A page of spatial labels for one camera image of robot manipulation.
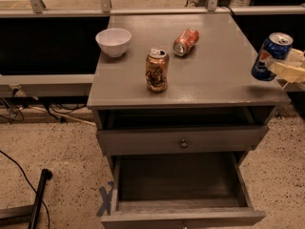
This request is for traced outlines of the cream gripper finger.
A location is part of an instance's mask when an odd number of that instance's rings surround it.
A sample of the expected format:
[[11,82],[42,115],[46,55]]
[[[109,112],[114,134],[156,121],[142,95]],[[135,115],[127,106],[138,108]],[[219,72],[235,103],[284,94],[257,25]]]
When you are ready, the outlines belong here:
[[290,83],[302,83],[305,81],[304,62],[274,61],[268,62],[267,68]]
[[303,63],[305,61],[304,51],[291,49],[286,60],[289,62]]

